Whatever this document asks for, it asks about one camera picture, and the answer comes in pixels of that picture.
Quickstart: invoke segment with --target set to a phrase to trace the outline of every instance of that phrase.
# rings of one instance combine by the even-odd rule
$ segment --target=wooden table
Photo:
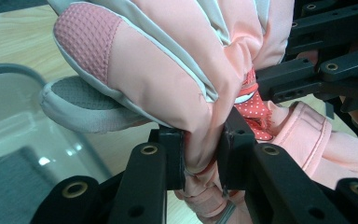
[[[17,63],[28,66],[47,82],[75,75],[66,63],[52,38],[52,27],[57,16],[49,6],[33,7],[0,14],[0,63]],[[324,104],[313,97],[301,100],[324,112]],[[353,134],[338,119],[334,129]],[[147,140],[155,123],[131,128],[122,132],[86,134],[97,153],[113,174],[125,169],[131,150]],[[185,203],[168,193],[168,223],[200,223]]]

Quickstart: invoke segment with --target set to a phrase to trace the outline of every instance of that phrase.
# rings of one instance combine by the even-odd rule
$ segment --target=pink mesh panel
[[[121,21],[106,8],[77,3],[57,19],[54,34],[81,68],[107,84],[110,47]]]

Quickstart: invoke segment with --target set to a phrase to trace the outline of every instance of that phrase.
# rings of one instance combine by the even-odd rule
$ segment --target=gray cloth
[[[0,158],[0,223],[29,223],[56,183],[30,148]]]

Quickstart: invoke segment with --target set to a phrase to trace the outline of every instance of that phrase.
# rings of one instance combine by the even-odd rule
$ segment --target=pink fabric
[[[96,2],[106,7],[112,3]],[[55,35],[65,51],[102,83],[123,92],[148,114],[186,131],[186,191],[176,194],[203,222],[213,223],[227,204],[213,157],[222,125],[238,94],[256,91],[252,68],[281,60],[294,0],[270,1],[264,34],[253,0],[217,1],[230,35],[228,46],[218,41],[196,1],[132,2],[192,56],[217,90],[216,102],[206,102],[181,66],[106,8],[71,5],[58,19]],[[248,105],[237,107],[243,106],[242,115],[256,133],[262,132],[259,139],[267,136],[285,148],[307,175],[330,188],[341,177],[358,176],[357,140],[332,133],[327,120],[302,103],[290,108],[260,103],[256,93]],[[260,116],[245,111],[251,105],[260,106],[252,110]],[[263,108],[267,116],[261,115]],[[230,223],[250,221],[243,193],[229,198],[238,206]]]

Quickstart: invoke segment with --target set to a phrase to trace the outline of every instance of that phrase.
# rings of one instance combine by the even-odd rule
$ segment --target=light wood surface
[[[52,38],[52,27],[57,16],[49,6],[33,7],[0,14],[0,63],[17,63],[39,73],[46,82],[75,75],[65,62]],[[300,100],[321,113],[324,104],[308,96]],[[333,120],[334,129],[351,133],[340,120]],[[125,169],[131,150],[147,140],[155,123],[122,132],[86,134],[103,162],[113,174]],[[200,223],[185,203],[168,192],[168,223]]]

